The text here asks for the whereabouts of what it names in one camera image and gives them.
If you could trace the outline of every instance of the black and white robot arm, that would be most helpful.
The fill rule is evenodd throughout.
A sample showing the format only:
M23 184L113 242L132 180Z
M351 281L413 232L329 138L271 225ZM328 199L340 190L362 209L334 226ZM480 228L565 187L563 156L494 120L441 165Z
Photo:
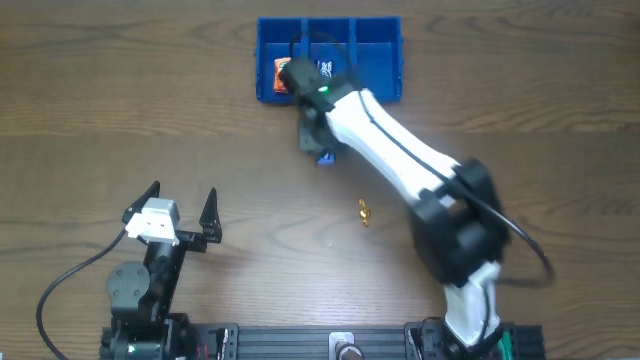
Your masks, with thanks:
M500 209L486 169L427 146L348 75L325 79L307 60L294 59L281 79L311 133L330 132L355 149L407 202L416 250L444 286L450 356L486 353L502 335L495 284L508 241L506 226L477 206Z

